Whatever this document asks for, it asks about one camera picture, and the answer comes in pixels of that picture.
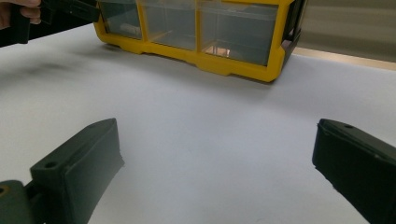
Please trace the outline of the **group of clear drawers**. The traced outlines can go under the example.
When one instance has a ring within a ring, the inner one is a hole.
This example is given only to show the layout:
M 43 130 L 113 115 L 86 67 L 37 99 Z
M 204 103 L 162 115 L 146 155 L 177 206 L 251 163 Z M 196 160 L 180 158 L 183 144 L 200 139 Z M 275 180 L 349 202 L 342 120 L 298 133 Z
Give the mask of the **group of clear drawers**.
M 266 65 L 277 7 L 222 0 L 136 0 L 142 37 L 179 49 Z

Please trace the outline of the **white table cover sheet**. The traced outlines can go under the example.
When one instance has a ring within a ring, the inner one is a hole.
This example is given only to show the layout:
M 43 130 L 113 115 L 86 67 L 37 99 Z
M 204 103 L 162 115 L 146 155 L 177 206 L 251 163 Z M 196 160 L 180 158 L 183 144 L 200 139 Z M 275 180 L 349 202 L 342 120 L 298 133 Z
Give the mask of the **white table cover sheet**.
M 136 55 L 91 26 L 0 48 L 0 181 L 98 120 L 124 167 L 90 224 L 366 224 L 319 173 L 320 119 L 396 146 L 396 71 L 293 55 L 262 83 Z

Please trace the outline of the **wooden table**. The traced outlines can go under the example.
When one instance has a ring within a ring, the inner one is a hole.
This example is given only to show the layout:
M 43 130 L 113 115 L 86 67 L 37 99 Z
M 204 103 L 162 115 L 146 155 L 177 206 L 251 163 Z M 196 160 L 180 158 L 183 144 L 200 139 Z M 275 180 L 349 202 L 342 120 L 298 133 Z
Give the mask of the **wooden table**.
M 392 62 L 385 62 L 374 59 L 367 59 L 367 58 L 355 57 L 345 54 L 338 54 L 333 52 L 320 51 L 314 49 L 304 49 L 304 48 L 295 48 L 293 53 L 297 55 L 324 59 L 339 63 L 350 63 L 355 65 L 396 71 L 396 63 L 392 63 Z

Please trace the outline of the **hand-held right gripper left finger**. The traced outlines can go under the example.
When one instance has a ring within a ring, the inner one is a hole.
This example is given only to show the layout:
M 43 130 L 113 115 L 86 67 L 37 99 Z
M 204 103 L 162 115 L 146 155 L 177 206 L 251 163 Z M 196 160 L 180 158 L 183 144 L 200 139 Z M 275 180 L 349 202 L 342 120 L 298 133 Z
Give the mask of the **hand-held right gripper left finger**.
M 31 168 L 46 224 L 88 224 L 107 186 L 124 165 L 115 119 L 95 122 Z

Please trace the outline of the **yellow and black organizer cabinet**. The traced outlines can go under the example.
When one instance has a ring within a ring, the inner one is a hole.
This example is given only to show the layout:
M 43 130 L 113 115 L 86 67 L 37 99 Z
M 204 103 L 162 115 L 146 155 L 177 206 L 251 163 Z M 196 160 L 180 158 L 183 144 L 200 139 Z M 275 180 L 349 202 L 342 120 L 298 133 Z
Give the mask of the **yellow and black organizer cabinet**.
M 100 40 L 136 54 L 155 54 L 195 65 L 201 70 L 224 76 L 236 75 L 271 82 L 278 78 L 294 50 L 300 34 L 307 0 L 222 0 L 229 3 L 265 4 L 277 7 L 276 23 L 266 65 L 246 63 L 230 58 L 206 54 L 197 49 L 179 49 L 148 41 L 109 34 L 102 17 L 94 24 Z

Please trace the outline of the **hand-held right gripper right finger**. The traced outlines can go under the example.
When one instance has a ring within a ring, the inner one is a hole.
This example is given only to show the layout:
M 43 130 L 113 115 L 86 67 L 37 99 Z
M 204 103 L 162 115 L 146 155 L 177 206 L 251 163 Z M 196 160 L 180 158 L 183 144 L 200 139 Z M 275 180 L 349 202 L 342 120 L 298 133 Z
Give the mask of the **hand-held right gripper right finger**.
M 312 162 L 370 224 L 396 224 L 396 147 L 321 119 Z

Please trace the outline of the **clear plastic organizer drawer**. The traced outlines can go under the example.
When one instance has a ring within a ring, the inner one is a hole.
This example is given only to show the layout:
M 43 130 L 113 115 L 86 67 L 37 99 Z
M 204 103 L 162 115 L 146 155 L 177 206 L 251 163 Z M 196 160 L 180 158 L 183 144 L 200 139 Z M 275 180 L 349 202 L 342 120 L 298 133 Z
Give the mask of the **clear plastic organizer drawer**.
M 99 8 L 109 34 L 121 35 L 136 39 L 142 38 L 136 0 L 101 0 Z M 139 28 L 138 35 L 128 34 L 120 29 L 124 23 Z

